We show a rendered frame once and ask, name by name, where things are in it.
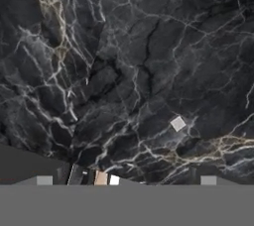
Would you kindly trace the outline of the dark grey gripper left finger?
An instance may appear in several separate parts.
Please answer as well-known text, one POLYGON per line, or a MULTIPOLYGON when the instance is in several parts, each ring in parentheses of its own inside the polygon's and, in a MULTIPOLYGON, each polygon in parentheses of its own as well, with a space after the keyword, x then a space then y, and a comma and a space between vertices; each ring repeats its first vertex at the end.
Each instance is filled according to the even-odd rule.
POLYGON ((48 173, 40 173, 35 176, 17 181, 19 185, 65 185, 69 174, 69 167, 53 169, 48 173))

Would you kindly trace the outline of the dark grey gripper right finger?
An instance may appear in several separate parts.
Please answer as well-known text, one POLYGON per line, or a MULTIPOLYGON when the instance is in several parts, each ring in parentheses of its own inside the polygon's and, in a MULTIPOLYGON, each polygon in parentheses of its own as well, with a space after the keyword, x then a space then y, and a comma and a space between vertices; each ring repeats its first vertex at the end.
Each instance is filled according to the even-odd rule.
POLYGON ((190 169, 193 184, 199 185, 233 185, 245 184, 244 179, 232 174, 225 174, 215 167, 196 167, 190 169))

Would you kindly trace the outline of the white sugar cube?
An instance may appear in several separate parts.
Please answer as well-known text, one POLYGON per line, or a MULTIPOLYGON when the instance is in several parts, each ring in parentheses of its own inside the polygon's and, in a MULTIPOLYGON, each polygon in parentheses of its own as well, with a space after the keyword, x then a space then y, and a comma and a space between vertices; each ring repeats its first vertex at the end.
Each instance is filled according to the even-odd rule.
POLYGON ((174 118, 170 122, 170 124, 176 132, 180 131, 187 125, 185 120, 181 116, 177 116, 176 118, 174 118))

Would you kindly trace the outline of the tan cupboard panel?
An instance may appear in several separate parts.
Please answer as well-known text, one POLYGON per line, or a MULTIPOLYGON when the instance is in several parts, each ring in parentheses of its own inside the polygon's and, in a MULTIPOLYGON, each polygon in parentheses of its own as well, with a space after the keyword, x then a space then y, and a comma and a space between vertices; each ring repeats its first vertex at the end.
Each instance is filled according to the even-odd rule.
POLYGON ((97 171, 95 174, 94 185, 106 185, 108 182, 108 174, 103 171, 97 171))

